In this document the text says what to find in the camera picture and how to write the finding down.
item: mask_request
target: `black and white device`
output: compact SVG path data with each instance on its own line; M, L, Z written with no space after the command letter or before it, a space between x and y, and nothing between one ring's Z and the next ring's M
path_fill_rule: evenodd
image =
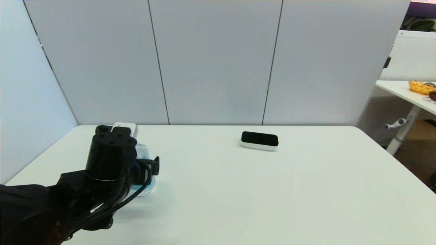
M279 138L274 134L242 132L241 145L258 150L276 151L279 146Z

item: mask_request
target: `white wall panel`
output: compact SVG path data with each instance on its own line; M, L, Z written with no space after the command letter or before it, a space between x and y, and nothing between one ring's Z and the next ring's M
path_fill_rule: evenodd
M168 124L146 0L25 3L80 124Z
M264 124L354 125L409 0L285 0Z
M77 125L23 1L2 0L1 181L4 184Z
M150 1L171 124L261 124L280 0Z

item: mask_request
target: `white desk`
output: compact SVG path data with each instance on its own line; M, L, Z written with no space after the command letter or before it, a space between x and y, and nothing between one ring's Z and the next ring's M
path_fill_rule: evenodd
M395 155L398 148L400 148L401 144L403 143L405 136L421 112L421 109L436 115L436 104L425 101L423 99L425 95L412 92L409 89L409 84L407 81L377 81L375 85L413 104L413 107L406 118L408 123L401 126L397 135L392 139L388 148L386 149L390 154Z
M95 126L78 126L8 185L53 185L84 169ZM150 196L109 230L69 245L435 244L436 195L363 132L347 126L139 126L161 159ZM277 152L242 148L274 133Z

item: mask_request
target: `desk leg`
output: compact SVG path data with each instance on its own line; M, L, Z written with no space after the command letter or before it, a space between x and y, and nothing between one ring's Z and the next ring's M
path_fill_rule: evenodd
M407 123L404 124L403 126L401 126L398 133L395 135L395 137L389 143L389 146L386 149L386 151L389 152L389 154L395 155L398 148L400 148L401 144L404 142L404 138L406 137L410 128L413 126L413 123L415 122L416 118L418 117L419 112L421 112L421 107L414 105L412 107L412 110L410 110L409 114L407 115L407 118L406 118Z

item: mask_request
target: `panel seam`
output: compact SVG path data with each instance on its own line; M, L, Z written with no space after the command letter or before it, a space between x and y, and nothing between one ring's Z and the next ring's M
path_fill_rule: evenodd
M150 13L151 30L153 31L154 47L156 49L157 65L159 66L160 82L162 84L163 100L165 101L165 110L167 111L168 125L170 125L170 115L168 114L167 98L165 97L164 80L162 79L162 71L160 69L159 54L157 53L156 35L154 34L153 18L151 17L150 0L147 0L148 12Z
M274 56L276 55L277 38L279 36L280 19L282 18L283 1L284 0L282 0L282 5L280 6L279 23L277 25L276 41L274 43L274 51L272 52L271 69L269 71L268 87L266 89L265 107L263 108L262 125L263 125L263 121L265 120L266 102L268 101L269 85L271 84L271 74L273 73Z
M53 73L53 76L54 76L54 78L56 79L56 82L58 83L59 89L61 90L61 93L62 93L62 95L63 95L64 98L65 98L65 101L67 102L68 108L70 109L71 114L72 114L73 117L74 117L74 120L76 120L76 123L77 123L78 125L80 125L79 122L78 122L78 120L77 120L77 117L76 117L76 115L75 115L75 113L74 113L74 111L73 111L73 109L71 108L70 102L68 101L67 97L65 96L64 90L62 89L62 86L61 86L61 84L59 83L58 77L56 76L56 73L55 73L55 71L53 70L53 67L51 66L50 60L48 59L47 54L45 53L44 46L42 45L41 39L40 39L39 36L38 36L38 32L36 31L35 25L33 24L32 18L30 17L29 10L27 10L27 5L26 5L26 2L25 2L24 0L23 0L23 4L24 4L24 8L26 9L27 15L29 16L30 23L32 24L33 31L35 32L35 35L36 35L36 37L38 38L38 42L39 42L39 44L41 45L41 49L42 49L42 51L43 51L43 53L44 53L45 59L47 60L47 63L48 63L48 65L50 66L51 72Z

